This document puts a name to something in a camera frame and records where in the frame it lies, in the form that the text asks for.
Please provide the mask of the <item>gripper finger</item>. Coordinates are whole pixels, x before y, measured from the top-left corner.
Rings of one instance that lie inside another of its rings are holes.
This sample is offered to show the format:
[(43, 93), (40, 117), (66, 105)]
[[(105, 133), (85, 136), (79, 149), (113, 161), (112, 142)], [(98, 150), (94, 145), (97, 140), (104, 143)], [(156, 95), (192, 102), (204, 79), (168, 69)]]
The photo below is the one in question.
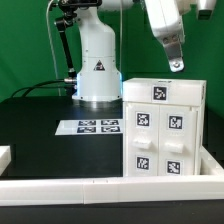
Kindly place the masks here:
[(170, 70), (174, 73), (184, 69), (181, 42), (178, 35), (164, 37), (162, 44), (168, 59)]

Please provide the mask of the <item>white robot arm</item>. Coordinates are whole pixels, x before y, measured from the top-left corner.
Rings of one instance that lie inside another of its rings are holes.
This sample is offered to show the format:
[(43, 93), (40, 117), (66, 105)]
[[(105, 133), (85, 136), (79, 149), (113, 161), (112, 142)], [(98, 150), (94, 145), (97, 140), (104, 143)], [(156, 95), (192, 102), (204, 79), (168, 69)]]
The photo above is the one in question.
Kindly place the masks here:
[[(197, 0), (141, 0), (145, 3), (154, 37), (165, 49), (170, 70), (184, 69), (181, 44), (184, 42), (182, 15)], [(81, 6), (76, 22), (81, 36), (82, 68), (77, 75), (75, 100), (111, 103), (122, 98), (122, 75), (116, 68), (115, 33), (100, 21), (98, 12), (122, 11), (134, 0), (102, 0), (99, 6)]]

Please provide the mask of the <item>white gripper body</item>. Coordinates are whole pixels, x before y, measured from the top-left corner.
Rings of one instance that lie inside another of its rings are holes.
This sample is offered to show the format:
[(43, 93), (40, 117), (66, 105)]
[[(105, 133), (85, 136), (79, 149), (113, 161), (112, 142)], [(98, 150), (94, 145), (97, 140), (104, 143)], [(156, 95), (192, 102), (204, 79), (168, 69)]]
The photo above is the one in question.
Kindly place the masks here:
[(154, 37), (163, 42), (165, 38), (184, 43), (184, 29), (176, 0), (145, 0), (146, 11)]

